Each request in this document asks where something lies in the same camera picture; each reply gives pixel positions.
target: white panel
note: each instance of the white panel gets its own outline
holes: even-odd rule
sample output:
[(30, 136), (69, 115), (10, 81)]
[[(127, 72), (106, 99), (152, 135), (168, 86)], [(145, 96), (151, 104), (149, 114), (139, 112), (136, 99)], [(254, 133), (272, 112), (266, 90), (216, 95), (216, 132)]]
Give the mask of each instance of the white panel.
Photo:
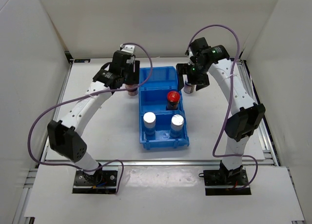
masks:
[[(150, 66), (147, 58), (138, 60), (141, 61), (141, 67)], [(90, 63), (74, 63), (63, 101), (83, 95), (92, 77), (109, 61), (111, 59), (91, 59)], [(155, 67), (175, 67), (177, 63), (187, 61), (187, 58), (153, 58)], [(210, 76), (209, 87), (191, 95), (182, 91), (182, 95), (190, 138), (189, 147), (143, 149), (139, 143), (138, 95), (129, 97), (127, 92), (116, 92), (102, 105), (84, 130), (82, 138), (88, 145), (88, 152), (96, 160), (219, 160), (212, 156), (212, 150), (222, 127), (228, 103), (218, 83)], [(62, 106), (58, 119), (65, 116), (74, 105), (73, 103)], [(217, 154), (225, 152), (226, 138), (224, 134)], [(248, 141), (245, 154), (253, 155), (259, 160), (264, 159), (257, 131)], [(49, 150), (46, 159), (66, 158)]]
[[(41, 0), (74, 58), (111, 57), (116, 44), (127, 41), (143, 44), (153, 56), (181, 57), (192, 35), (212, 23), (236, 31), (247, 55), (276, 1)], [(235, 55), (235, 39), (224, 29), (200, 36)]]
[(312, 0), (279, 0), (248, 58), (282, 164), (312, 223)]
[[(0, 44), (0, 223), (8, 224), (34, 165), (27, 153), (28, 130), (57, 101), (68, 64), (39, 0), (9, 0), (3, 6)], [(50, 117), (34, 131), (35, 155)]]
[[(117, 195), (71, 194), (74, 169), (40, 166), (25, 215), (35, 224), (291, 224), (303, 220), (282, 167), (261, 166), (250, 196), (205, 196), (202, 167), (130, 167)], [(253, 167), (247, 167), (249, 177)]]

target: black bracket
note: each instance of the black bracket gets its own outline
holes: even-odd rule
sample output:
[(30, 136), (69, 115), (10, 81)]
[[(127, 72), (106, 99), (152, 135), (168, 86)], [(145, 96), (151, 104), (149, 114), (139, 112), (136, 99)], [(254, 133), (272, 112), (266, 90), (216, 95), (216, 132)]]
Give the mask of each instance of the black bracket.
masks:
[(94, 186), (85, 180), (84, 173), (80, 170), (76, 171), (73, 191), (75, 194), (115, 194), (117, 188), (117, 170), (103, 170), (102, 181), (105, 184)]
[(70, 54), (69, 51), (65, 51), (64, 54), (66, 56), (66, 59), (67, 59), (68, 63), (70, 64), (73, 61), (73, 59), (74, 59), (72, 54)]
[(204, 170), (199, 177), (204, 178), (206, 196), (251, 195), (250, 187), (240, 188), (248, 183), (245, 169), (231, 181), (225, 180), (220, 170)]
[(74, 63), (90, 63), (91, 59), (75, 59)]
[(123, 84), (139, 84), (140, 61), (127, 63), (133, 56), (124, 51), (116, 51), (112, 62), (104, 64), (93, 77), (93, 81), (100, 81), (111, 89), (119, 89)]
[(178, 77), (177, 90), (180, 91), (184, 87), (183, 75), (187, 75), (187, 82), (196, 85), (196, 91), (210, 85), (207, 74), (192, 74), (192, 65), (187, 63), (176, 64), (176, 74)]
[(48, 137), (52, 150), (78, 162), (87, 151), (87, 145), (73, 127), (67, 128), (62, 121), (51, 120), (48, 124)]
[(226, 134), (237, 142), (245, 136), (251, 136), (258, 128), (265, 113), (263, 104), (253, 103), (250, 108), (241, 108), (231, 116), (225, 126)]

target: small bottle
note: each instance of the small bottle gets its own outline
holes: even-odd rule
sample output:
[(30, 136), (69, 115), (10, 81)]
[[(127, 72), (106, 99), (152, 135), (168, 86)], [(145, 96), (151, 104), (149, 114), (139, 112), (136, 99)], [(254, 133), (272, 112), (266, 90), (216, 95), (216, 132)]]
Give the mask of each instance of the small bottle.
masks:
[(184, 88), (183, 88), (183, 91), (187, 94), (191, 94), (193, 93), (195, 89), (195, 85), (192, 85), (190, 83), (188, 83), (187, 81), (184, 82)]
[(146, 135), (155, 134), (156, 115), (152, 112), (145, 113), (143, 116), (144, 131)]
[[(134, 87), (134, 86), (136, 86), (136, 85), (126, 85), (126, 88), (128, 89), (128, 88), (131, 88), (131, 87)], [(129, 96), (136, 96), (137, 94), (138, 94), (137, 88), (133, 89), (131, 91), (128, 91), (128, 95)]]
[(184, 125), (184, 118), (176, 114), (171, 118), (171, 129), (170, 129), (170, 136), (172, 138), (178, 138), (182, 134), (182, 129)]
[(166, 110), (177, 110), (180, 102), (180, 94), (177, 91), (171, 91), (167, 94)]

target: red cap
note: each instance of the red cap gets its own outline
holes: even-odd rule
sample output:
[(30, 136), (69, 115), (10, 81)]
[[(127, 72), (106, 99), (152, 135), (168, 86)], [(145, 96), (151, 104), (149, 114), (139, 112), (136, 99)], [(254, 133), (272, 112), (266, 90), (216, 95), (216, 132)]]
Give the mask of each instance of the red cap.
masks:
[(167, 99), (170, 102), (179, 102), (180, 101), (180, 94), (177, 91), (171, 91), (168, 93)]

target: red-capped bottle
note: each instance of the red-capped bottle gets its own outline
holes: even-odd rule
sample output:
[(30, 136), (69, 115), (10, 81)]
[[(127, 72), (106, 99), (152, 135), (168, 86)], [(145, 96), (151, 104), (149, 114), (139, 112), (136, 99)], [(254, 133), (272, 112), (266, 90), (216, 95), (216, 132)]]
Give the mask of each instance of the red-capped bottle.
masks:
[(167, 110), (177, 110), (180, 102), (180, 94), (177, 91), (171, 91), (167, 94)]

